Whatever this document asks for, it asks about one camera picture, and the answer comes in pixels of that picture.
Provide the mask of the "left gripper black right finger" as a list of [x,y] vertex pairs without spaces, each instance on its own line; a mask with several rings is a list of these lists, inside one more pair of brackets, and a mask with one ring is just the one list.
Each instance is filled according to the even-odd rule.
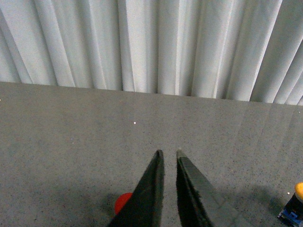
[[183,227],[249,225],[180,149],[177,151],[176,188],[178,213]]

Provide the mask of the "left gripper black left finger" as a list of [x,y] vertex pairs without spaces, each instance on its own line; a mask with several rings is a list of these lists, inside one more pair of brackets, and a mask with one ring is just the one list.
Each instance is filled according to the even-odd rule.
[[159,227],[163,208],[164,173],[163,151],[157,150],[132,196],[108,226]]

